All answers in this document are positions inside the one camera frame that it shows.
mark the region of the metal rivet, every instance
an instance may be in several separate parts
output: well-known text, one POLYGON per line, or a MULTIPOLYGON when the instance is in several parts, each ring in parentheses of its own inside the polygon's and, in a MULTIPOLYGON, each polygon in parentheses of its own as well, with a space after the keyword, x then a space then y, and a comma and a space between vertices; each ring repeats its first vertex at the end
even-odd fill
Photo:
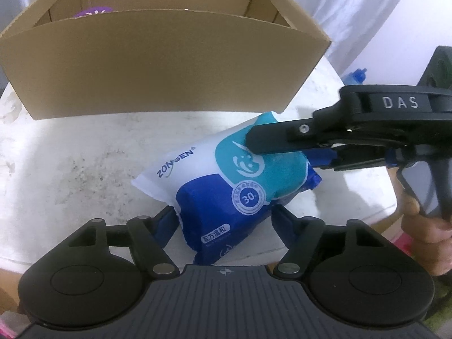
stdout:
POLYGON ((152 271, 159 275, 168 275, 175 270, 176 268, 174 267, 174 265, 167 264, 166 262, 154 265, 154 267, 152 268, 152 271))
POLYGON ((306 124, 302 124, 300 126, 300 132, 302 132, 303 134, 306 134, 306 132, 309 132, 309 126, 306 124))
POLYGON ((278 265, 278 270, 283 274, 296 274, 300 271, 300 267, 293 262, 283 262, 278 265))

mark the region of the hand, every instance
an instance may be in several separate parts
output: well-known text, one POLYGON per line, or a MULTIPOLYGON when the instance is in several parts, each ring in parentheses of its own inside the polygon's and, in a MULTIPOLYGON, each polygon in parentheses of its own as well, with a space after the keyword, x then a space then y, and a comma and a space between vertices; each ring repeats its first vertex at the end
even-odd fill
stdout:
POLYGON ((452 269, 452 224, 419 212, 417 200, 405 194, 402 230, 414 240, 411 252, 431 275, 443 275, 452 269))

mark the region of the white table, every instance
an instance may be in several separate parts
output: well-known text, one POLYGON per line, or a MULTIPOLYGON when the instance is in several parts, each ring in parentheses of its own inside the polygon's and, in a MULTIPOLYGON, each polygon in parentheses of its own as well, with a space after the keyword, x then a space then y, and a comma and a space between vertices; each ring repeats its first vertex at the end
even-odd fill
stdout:
MULTIPOLYGON (((307 118, 334 104, 341 86, 323 58, 282 119, 307 118)), ((157 214, 164 204, 130 180, 164 152, 256 115, 151 112, 34 121, 9 85, 0 98, 0 268, 25 271, 91 218, 125 224, 157 214)), ((297 216, 371 224, 394 212, 396 197, 385 168, 319 173, 322 184, 288 205, 297 216)), ((194 256, 180 228, 166 250, 180 267, 194 256)), ((128 255, 126 248, 112 251, 128 255)), ((285 251, 267 219, 218 264, 265 264, 285 251)))

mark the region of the purple object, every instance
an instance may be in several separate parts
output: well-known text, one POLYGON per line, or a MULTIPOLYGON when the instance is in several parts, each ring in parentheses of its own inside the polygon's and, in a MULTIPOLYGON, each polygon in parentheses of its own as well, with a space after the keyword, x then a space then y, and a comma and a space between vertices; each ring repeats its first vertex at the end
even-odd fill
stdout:
POLYGON ((105 14, 106 12, 113 12, 113 9, 108 6, 96 6, 91 7, 90 9, 83 10, 78 14, 75 14, 73 18, 78 18, 80 16, 88 16, 88 15, 96 15, 96 14, 105 14))

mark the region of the blue and white package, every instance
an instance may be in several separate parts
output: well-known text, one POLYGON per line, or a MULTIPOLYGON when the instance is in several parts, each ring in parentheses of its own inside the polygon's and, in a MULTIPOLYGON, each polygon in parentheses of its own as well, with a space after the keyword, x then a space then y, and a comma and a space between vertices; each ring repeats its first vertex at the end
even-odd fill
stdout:
POLYGON ((245 146, 253 125, 277 122, 271 112, 167 154, 132 184, 175 208, 194 264, 229 252, 298 192, 321 181, 302 152, 256 155, 245 146))

